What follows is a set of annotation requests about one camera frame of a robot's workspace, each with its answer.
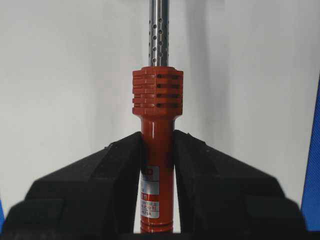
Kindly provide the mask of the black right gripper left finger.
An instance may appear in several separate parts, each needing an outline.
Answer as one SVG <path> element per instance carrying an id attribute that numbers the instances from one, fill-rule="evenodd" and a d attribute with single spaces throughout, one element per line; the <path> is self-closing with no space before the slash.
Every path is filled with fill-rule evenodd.
<path id="1" fill-rule="evenodd" d="M 141 134 L 36 180 L 14 205 L 3 240 L 113 240 L 134 230 Z"/>

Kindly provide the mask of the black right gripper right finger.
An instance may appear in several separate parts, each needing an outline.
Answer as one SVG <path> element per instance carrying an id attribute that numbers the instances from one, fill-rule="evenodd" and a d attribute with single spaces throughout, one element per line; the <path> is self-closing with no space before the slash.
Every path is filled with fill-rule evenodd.
<path id="1" fill-rule="evenodd" d="M 298 205 L 277 179 L 182 131 L 174 133 L 181 231 L 196 240 L 304 240 Z"/>

